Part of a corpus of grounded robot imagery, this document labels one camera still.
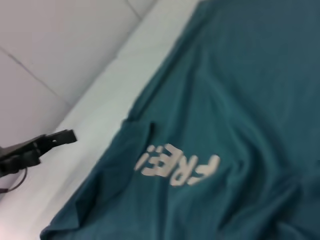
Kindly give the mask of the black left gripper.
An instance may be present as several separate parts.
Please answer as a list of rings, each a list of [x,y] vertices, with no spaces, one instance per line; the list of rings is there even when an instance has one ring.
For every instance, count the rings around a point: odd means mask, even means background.
[[[0,148],[0,176],[15,174],[41,163],[41,156],[52,148],[77,142],[73,129],[65,129],[50,135],[40,135],[31,140]]]

